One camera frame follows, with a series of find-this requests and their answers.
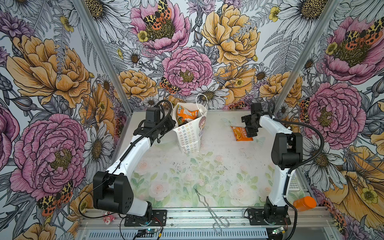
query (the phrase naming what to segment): cartoon girl print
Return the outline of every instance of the cartoon girl print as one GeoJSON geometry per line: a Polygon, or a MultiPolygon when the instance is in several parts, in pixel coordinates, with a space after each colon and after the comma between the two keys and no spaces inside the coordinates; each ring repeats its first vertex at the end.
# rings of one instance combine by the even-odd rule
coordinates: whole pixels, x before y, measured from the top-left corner
{"type": "Polygon", "coordinates": [[[203,128],[204,128],[204,126],[205,126],[205,119],[206,119],[205,116],[203,116],[203,117],[200,119],[200,122],[199,122],[199,128],[200,128],[200,131],[199,131],[199,137],[200,137],[201,135],[203,135],[203,128]]]}

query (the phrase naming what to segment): orange cap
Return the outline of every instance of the orange cap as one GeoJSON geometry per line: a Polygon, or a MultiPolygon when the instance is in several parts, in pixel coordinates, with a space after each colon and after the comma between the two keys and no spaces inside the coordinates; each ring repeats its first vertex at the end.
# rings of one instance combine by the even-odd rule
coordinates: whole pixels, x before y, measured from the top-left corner
{"type": "Polygon", "coordinates": [[[313,197],[310,197],[310,196],[306,196],[303,199],[303,204],[308,208],[308,209],[312,209],[314,207],[316,207],[316,200],[313,198],[313,197]]]}

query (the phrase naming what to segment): metal tongs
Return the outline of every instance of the metal tongs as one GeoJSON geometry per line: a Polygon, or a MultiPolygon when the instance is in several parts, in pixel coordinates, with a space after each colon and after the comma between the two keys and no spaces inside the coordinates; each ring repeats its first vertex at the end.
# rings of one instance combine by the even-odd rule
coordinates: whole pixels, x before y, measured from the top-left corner
{"type": "Polygon", "coordinates": [[[219,220],[219,222],[220,222],[224,227],[229,227],[229,222],[228,222],[228,220],[227,220],[225,217],[221,217],[221,218],[219,218],[219,217],[215,214],[215,212],[212,210],[212,208],[209,207],[209,204],[208,204],[207,200],[205,199],[205,196],[204,196],[204,195],[201,195],[201,194],[197,191],[196,188],[195,188],[195,191],[196,191],[196,193],[197,193],[197,196],[199,197],[199,202],[201,202],[201,203],[208,209],[208,212],[211,214],[212,218],[215,220],[215,223],[214,223],[214,225],[213,225],[213,228],[214,228],[215,232],[217,233],[217,235],[221,235],[222,232],[223,232],[223,230],[221,229],[220,224],[217,222],[217,220],[219,220]],[[202,197],[204,198],[204,202],[200,200],[200,196],[202,196],[202,197]],[[225,219],[226,222],[228,223],[228,225],[225,225],[225,224],[221,221],[221,219],[225,219]],[[217,229],[215,228],[215,225],[216,225],[216,224],[217,224],[217,226],[220,228],[220,232],[218,232],[217,229]]]}

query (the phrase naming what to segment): chip bag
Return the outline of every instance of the chip bag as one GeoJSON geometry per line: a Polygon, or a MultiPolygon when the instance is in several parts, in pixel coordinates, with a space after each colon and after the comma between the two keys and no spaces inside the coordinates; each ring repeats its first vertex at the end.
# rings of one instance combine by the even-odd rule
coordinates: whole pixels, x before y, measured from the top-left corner
{"type": "Polygon", "coordinates": [[[184,125],[190,121],[195,120],[197,118],[198,112],[199,112],[198,110],[189,111],[188,109],[179,105],[177,107],[177,124],[179,126],[181,126],[181,125],[184,125]]]}
{"type": "Polygon", "coordinates": [[[253,138],[247,137],[247,132],[243,127],[232,127],[233,134],[236,137],[236,141],[253,141],[253,138]]]}

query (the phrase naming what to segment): white paper bag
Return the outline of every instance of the white paper bag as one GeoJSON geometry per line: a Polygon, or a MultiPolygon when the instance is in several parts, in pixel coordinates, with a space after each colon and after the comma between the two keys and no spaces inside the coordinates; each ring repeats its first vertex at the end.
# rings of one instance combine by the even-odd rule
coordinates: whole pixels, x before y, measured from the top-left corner
{"type": "Polygon", "coordinates": [[[193,153],[200,151],[201,136],[207,118],[207,109],[199,103],[177,103],[172,112],[172,119],[176,121],[176,127],[173,129],[177,134],[180,150],[183,153],[193,153]],[[189,111],[198,110],[198,118],[187,124],[179,126],[177,123],[177,108],[182,106],[189,111]]]}

